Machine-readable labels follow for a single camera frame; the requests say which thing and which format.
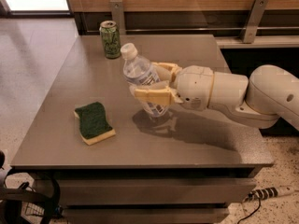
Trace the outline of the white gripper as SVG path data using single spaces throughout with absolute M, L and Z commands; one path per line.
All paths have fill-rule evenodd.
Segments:
M 176 63 L 153 63 L 160 81 L 152 85 L 130 85 L 130 93 L 140 102 L 156 105 L 180 104 L 191 110 L 207 108 L 214 72 L 209 67 L 181 68 Z

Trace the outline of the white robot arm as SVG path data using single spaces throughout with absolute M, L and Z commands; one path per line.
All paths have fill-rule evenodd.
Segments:
M 280 67 L 262 65 L 249 77 L 196 65 L 156 63 L 155 68 L 159 82 L 130 87 L 141 102 L 217 110 L 230 120 L 260 129 L 284 119 L 299 130 L 299 80 Z

